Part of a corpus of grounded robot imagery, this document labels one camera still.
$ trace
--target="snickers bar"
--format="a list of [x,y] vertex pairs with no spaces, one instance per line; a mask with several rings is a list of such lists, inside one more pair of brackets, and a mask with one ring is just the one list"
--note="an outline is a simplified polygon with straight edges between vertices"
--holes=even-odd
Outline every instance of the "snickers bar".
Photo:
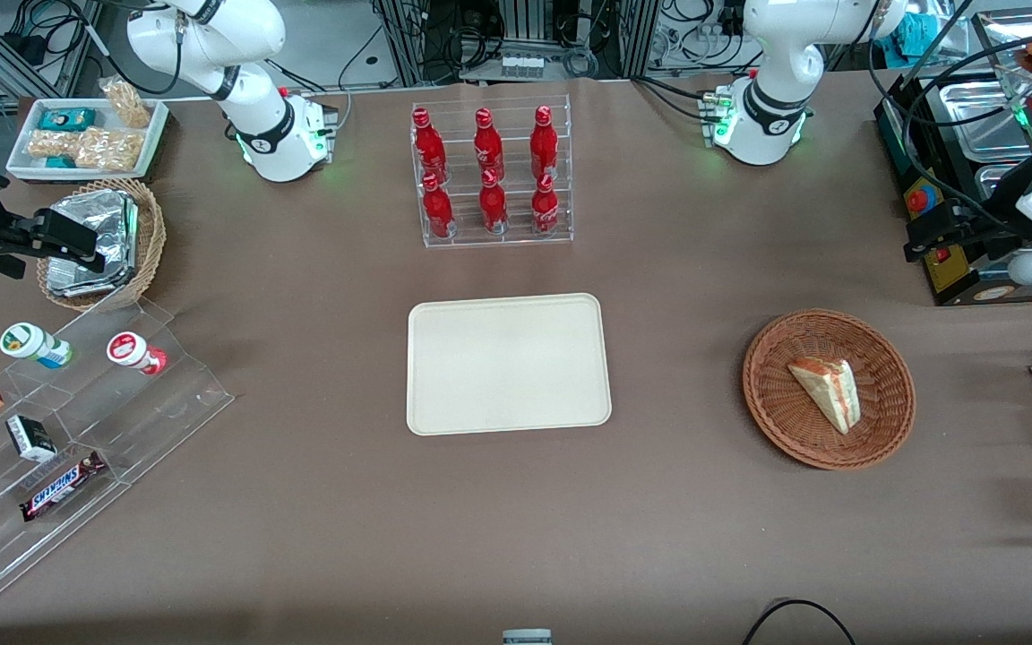
[[10,430],[10,441],[15,445],[18,456],[29,458],[41,464],[50,457],[58,454],[51,436],[38,421],[28,419],[21,414],[7,419],[7,429]]
[[84,483],[93,478],[94,475],[106,469],[106,464],[97,452],[91,452],[90,457],[83,458],[69,471],[63,473],[57,480],[51,482],[44,489],[37,491],[29,502],[20,504],[22,509],[22,519],[29,522],[39,517],[42,513],[50,511],[58,503],[70,497],[73,491],[77,490]]

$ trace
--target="table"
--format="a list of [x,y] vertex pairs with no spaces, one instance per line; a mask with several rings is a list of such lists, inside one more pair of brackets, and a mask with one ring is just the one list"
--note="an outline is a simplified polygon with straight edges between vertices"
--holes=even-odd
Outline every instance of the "table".
[[[425,250],[414,99],[562,91],[574,245]],[[360,94],[336,163],[289,185],[241,163],[216,105],[173,106],[149,296],[240,398],[0,595],[0,642],[733,644],[785,595],[861,642],[1032,642],[1032,305],[931,304],[876,101],[831,74],[799,147],[748,167],[626,82]],[[570,291],[602,302],[607,424],[409,432],[414,305]],[[750,338],[808,307],[867,320],[913,374],[913,434],[867,471],[791,461],[744,407]],[[70,315],[0,278],[0,331]],[[840,638],[808,608],[774,637]]]

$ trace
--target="red emergency stop button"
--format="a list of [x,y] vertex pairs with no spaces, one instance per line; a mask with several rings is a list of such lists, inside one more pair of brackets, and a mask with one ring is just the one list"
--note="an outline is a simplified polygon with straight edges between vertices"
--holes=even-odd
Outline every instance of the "red emergency stop button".
[[926,212],[929,205],[930,195],[927,195],[927,192],[922,191],[922,189],[910,193],[910,196],[906,197],[906,207],[910,208],[910,213]]

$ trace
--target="clear acrylic bottle rack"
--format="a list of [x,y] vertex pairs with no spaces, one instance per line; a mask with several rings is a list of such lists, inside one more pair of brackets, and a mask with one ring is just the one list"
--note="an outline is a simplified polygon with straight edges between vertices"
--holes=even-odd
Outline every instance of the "clear acrylic bottle rack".
[[[536,180],[533,178],[533,128],[536,126],[536,107],[552,107],[552,124],[560,142],[557,144],[556,196],[560,200],[560,220],[550,236],[533,232],[533,195]],[[478,247],[508,244],[550,244],[572,241],[576,234],[576,213],[573,200],[573,107],[568,94],[550,97],[480,98],[472,101],[432,101],[414,103],[415,107],[429,110],[433,127],[444,139],[448,156],[450,179],[444,189],[451,199],[451,209],[456,220],[456,233],[452,237],[438,237],[429,231],[424,217],[424,188],[421,179],[424,170],[417,152],[417,128],[412,127],[413,172],[417,181],[417,204],[421,215],[421,233],[427,248]],[[480,168],[476,161],[476,110],[492,110],[492,123],[504,144],[505,188],[508,198],[508,229],[492,235],[484,228],[480,213]]]
[[[171,315],[144,298],[119,298],[103,299],[54,333],[74,349],[65,367],[17,360],[0,375],[7,404],[0,410],[0,592],[234,398],[181,347],[167,326]],[[106,344],[123,330],[163,349],[166,368],[148,377],[110,362]],[[5,427],[13,414],[40,421],[58,455],[43,464],[19,457]],[[109,469],[24,522],[18,506],[92,451]]]

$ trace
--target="sandwich slice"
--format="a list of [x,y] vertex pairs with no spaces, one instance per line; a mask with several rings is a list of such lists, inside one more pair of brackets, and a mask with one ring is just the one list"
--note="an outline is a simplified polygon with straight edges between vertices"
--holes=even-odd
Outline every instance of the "sandwich slice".
[[804,356],[792,360],[787,368],[839,432],[845,436],[851,431],[863,417],[863,410],[859,408],[859,391],[849,363]]

